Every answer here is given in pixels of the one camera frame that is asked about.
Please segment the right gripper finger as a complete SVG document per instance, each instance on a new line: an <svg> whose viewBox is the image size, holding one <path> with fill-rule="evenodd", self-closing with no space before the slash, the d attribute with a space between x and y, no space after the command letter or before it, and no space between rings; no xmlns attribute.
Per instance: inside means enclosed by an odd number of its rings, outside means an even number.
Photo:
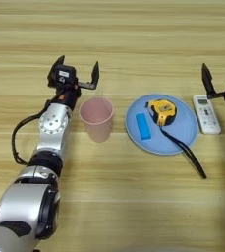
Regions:
<svg viewBox="0 0 225 252"><path fill-rule="evenodd" d="M215 90L212 84L211 73L205 63L203 63L201 66L201 79L205 87L206 95L208 99L214 99L214 98L220 98L220 97L225 98L225 92L218 93Z"/></svg>

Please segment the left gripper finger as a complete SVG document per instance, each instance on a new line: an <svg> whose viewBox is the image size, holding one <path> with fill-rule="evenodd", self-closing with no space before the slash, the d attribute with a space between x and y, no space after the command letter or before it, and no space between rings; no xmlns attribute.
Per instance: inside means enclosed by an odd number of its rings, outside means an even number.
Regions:
<svg viewBox="0 0 225 252"><path fill-rule="evenodd" d="M62 65L64 63L64 59L65 59L65 56L62 55L52 65L52 67L51 67L51 69L50 69L50 71L48 73L48 76L47 76L48 86L49 87L54 87L54 83L55 83L55 80L56 80L56 67L58 65Z"/></svg>
<svg viewBox="0 0 225 252"><path fill-rule="evenodd" d="M99 64L95 63L91 73L91 81L84 83L78 82L78 86L82 89L95 90L99 80Z"/></svg>

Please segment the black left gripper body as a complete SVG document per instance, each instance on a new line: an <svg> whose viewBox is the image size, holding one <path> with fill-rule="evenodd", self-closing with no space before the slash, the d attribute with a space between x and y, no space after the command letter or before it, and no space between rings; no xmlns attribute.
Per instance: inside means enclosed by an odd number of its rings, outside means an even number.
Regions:
<svg viewBox="0 0 225 252"><path fill-rule="evenodd" d="M77 100L81 96L81 88L77 84L57 84L55 89L56 95L53 102L66 105L74 110Z"/></svg>

